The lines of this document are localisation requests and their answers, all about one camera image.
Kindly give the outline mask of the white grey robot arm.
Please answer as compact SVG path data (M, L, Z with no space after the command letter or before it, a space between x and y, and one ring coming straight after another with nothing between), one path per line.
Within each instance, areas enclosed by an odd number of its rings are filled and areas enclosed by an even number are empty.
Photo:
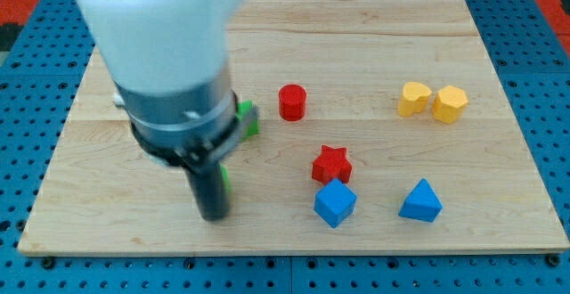
M76 1L147 152L201 166L235 148L226 26L245 0Z

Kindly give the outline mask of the green block behind arm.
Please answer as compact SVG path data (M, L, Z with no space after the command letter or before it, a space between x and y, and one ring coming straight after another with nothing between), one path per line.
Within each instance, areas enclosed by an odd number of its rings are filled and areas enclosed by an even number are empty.
M239 102L236 117L245 126L241 136L243 142L259 133L257 106L252 101Z

